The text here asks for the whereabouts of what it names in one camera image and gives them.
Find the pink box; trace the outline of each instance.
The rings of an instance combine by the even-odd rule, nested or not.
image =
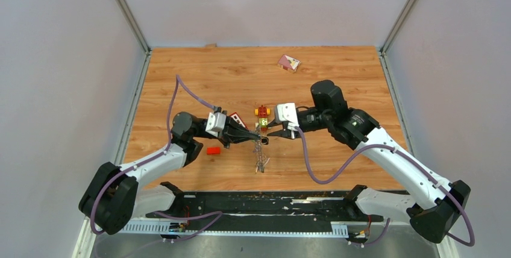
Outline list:
[[[280,60],[278,61],[277,65],[280,68],[283,68],[289,72],[294,73],[298,69],[298,65],[300,65],[300,61],[297,59],[294,59],[293,57],[290,57],[287,55],[282,55],[282,57],[280,57]]]

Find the small toy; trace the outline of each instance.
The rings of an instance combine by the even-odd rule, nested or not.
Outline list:
[[[246,127],[246,124],[243,122],[243,120],[241,119],[241,117],[235,112],[233,113],[232,115],[229,115],[231,118],[234,119],[234,121],[236,121],[238,124],[240,124],[242,127],[248,129],[248,127]]]
[[[300,61],[297,59],[294,59],[293,57],[282,55],[280,57],[280,60],[278,61],[277,65],[280,68],[283,68],[289,72],[295,73],[298,69],[298,65],[300,65]]]
[[[258,109],[254,110],[254,113],[257,117],[259,117],[259,126],[261,127],[261,131],[266,131],[268,129],[268,116],[271,113],[269,108],[261,105]]]
[[[213,148],[207,148],[206,149],[206,153],[207,154],[220,154],[220,147],[219,146],[215,146]]]

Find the red toy block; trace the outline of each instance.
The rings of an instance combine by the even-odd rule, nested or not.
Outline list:
[[[206,153],[207,154],[220,154],[220,147],[219,146],[215,146],[213,148],[207,148],[206,149]]]
[[[263,105],[254,110],[254,114],[259,118],[261,131],[266,131],[268,129],[268,116],[270,115],[270,112],[271,110]]]

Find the wood grain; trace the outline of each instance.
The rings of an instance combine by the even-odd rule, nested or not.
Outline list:
[[[302,61],[296,73],[277,66],[283,54]],[[238,112],[251,129],[257,121],[254,108],[261,104],[273,108],[285,102],[313,105],[310,86],[331,79],[341,87],[350,107],[368,112],[404,145],[374,47],[161,48],[152,52],[125,162],[139,159],[167,142],[165,118],[175,74],[202,99],[229,113]],[[180,111],[207,117],[209,109],[180,88],[171,116]],[[353,153],[333,140],[326,130],[306,136],[312,168],[320,179],[333,175]],[[201,142],[205,147],[220,145],[215,140]],[[182,190],[349,190],[356,184],[402,189],[378,165],[362,156],[336,181],[316,184],[307,174],[301,142],[275,137],[264,147],[271,158],[266,172],[256,174],[253,146],[252,142],[232,145],[231,149],[222,149],[218,156],[208,156],[203,150],[192,164],[162,176],[151,186],[170,181]]]

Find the wire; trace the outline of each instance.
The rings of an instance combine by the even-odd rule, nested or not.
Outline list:
[[[385,223],[385,227],[383,227],[383,231],[381,231],[381,234],[378,236],[378,238],[374,239],[373,241],[367,242],[367,243],[352,242],[352,244],[361,246],[361,247],[365,247],[365,246],[371,246],[371,245],[378,243],[383,238],[383,236],[387,233],[387,231],[389,230],[389,225],[390,225],[390,218],[387,219],[387,223]]]
[[[191,95],[193,98],[195,98],[197,101],[199,101],[201,104],[205,105],[206,107],[209,107],[211,109],[215,109],[216,107],[205,102],[203,99],[199,98],[197,95],[195,95],[193,92],[190,91],[190,89],[188,89],[188,87],[186,87],[183,83],[183,81],[181,80],[181,77],[179,75],[176,75],[176,85],[175,85],[175,88],[174,88],[174,93],[172,94],[172,99],[171,99],[171,102],[169,104],[169,109],[167,111],[167,132],[168,132],[168,142],[167,142],[167,146],[165,147],[165,150],[164,151],[167,151],[170,147],[171,147],[171,140],[172,140],[172,133],[171,133],[171,125],[170,125],[170,118],[171,118],[171,111],[172,111],[172,105],[174,104],[174,99],[176,97],[176,94],[177,94],[177,89],[178,89],[178,85],[181,85],[185,91]],[[101,197],[103,197],[103,195],[105,194],[105,192],[107,191],[107,189],[110,187],[111,184],[114,183],[114,181],[116,181],[119,177],[123,176],[124,174],[126,174],[127,172],[130,172],[132,171],[135,166],[137,167],[141,167],[159,157],[161,157],[163,155],[163,152],[161,153],[158,153],[150,158],[147,158],[146,160],[143,160],[142,162],[136,164],[136,165],[133,165],[133,166],[130,166],[129,168],[127,169],[124,169],[123,171],[119,172],[118,174],[116,174],[115,176],[113,176],[113,178],[111,178],[108,182],[106,182],[106,184],[101,188],[101,190],[99,191],[98,193],[98,196],[96,197],[96,200],[94,200],[94,204],[92,205],[92,210],[91,210],[91,213],[90,213],[90,228],[92,230],[92,232],[96,235],[99,235],[99,234],[103,234],[105,232],[105,230],[98,230],[96,229],[96,225],[95,225],[95,219],[96,219],[96,211],[98,209],[98,205],[99,205],[99,201],[101,200]]]
[[[132,252],[129,252],[128,254],[122,256],[121,258],[130,257],[131,255],[135,254],[136,252],[138,252],[138,251],[140,251],[142,249],[148,248],[150,246],[153,246],[155,244],[158,244],[158,243],[170,241],[172,244],[174,244],[174,242],[181,242],[181,241],[186,241],[186,240],[189,240],[191,238],[194,238],[195,236],[197,236],[197,235],[201,234],[202,232],[206,231],[206,229],[211,227],[211,225],[213,225],[223,215],[223,213],[221,211],[215,211],[215,212],[210,212],[210,213],[199,215],[199,216],[195,216],[195,217],[190,217],[190,212],[188,212],[188,217],[181,218],[181,217],[169,216],[169,215],[167,215],[165,213],[162,213],[162,212],[153,212],[153,213],[155,213],[156,215],[162,216],[164,218],[173,219],[173,220],[177,220],[177,221],[199,220],[199,219],[204,219],[204,218],[207,218],[207,217],[213,216],[213,215],[217,215],[217,216],[212,221],[210,221],[206,226],[204,226],[203,228],[201,228],[200,230],[198,230],[197,232],[195,232],[195,233],[193,233],[191,235],[188,235],[188,236],[186,236],[184,238],[181,238],[181,236],[178,236],[178,237],[180,237],[179,239],[163,238],[163,239],[154,240],[154,241],[151,241],[151,242],[149,242],[149,243],[147,243],[145,245],[140,246],[139,248],[133,250]],[[96,243],[94,245],[94,255],[95,255],[96,258],[100,258],[100,256],[98,255],[98,245],[101,242],[102,241],[100,241],[100,242],[96,241]]]
[[[357,150],[356,152],[353,153],[353,155],[351,155],[351,157],[348,158],[348,160],[346,160],[346,162],[339,168],[339,170],[337,170],[337,172],[329,179],[326,179],[324,181],[316,178],[316,176],[314,175],[314,173],[312,172],[312,169],[310,168],[310,163],[309,163],[309,152],[307,150],[307,142],[305,140],[305,134],[304,132],[302,131],[302,129],[300,127],[295,127],[295,129],[298,131],[298,133],[300,134],[300,137],[301,137],[301,140],[302,140],[302,146],[303,146],[303,152],[304,152],[304,159],[305,159],[305,165],[306,165],[306,168],[307,168],[307,172],[309,173],[309,176],[310,178],[315,181],[316,183],[318,184],[328,184],[328,183],[331,183],[333,180],[335,180],[343,171],[344,169],[361,153],[363,153],[364,151],[368,150],[368,149],[371,149],[371,148],[382,148],[382,149],[388,149],[390,151],[392,151],[393,153],[395,154],[398,154],[399,156],[401,156],[402,158],[404,158],[405,160],[407,160],[409,163],[411,163],[414,167],[416,167],[421,173],[423,173],[433,184],[438,184],[438,181],[428,172],[426,171],[422,166],[420,166],[416,161],[414,161],[411,157],[409,157],[407,154],[403,153],[402,151],[398,151],[396,148],[392,147],[392,146],[389,146],[389,145],[367,145],[367,146],[364,146],[363,148]],[[475,244],[475,236],[474,236],[474,229],[472,228],[472,224],[470,223],[470,220],[468,219],[468,215],[466,214],[464,208],[461,206],[461,204],[453,197],[453,195],[451,193],[449,193],[449,191],[447,191],[443,186],[439,186],[438,187],[452,202],[453,204],[456,206],[456,208],[458,209],[458,211],[461,213],[462,217],[463,217],[463,220],[466,224],[466,228],[467,228],[467,231],[468,231],[468,236],[469,236],[469,241],[464,241],[464,240],[461,240],[460,238],[456,237],[455,235],[451,234],[451,233],[447,233],[447,236],[453,238],[454,240],[456,240],[457,242],[460,242],[461,244],[463,245],[466,245],[466,246],[469,246],[469,247],[472,247],[474,246]]]
[[[367,230],[368,238],[369,238],[369,236],[371,235],[371,223],[372,223],[370,215],[368,215],[368,219],[369,219],[368,226],[363,231],[365,232]]]
[[[190,207],[186,206],[184,209],[186,210],[186,217],[187,217],[187,218],[190,218]],[[190,220],[189,220],[189,219],[186,221],[186,225],[187,225],[187,226],[189,226],[189,225],[190,225]]]

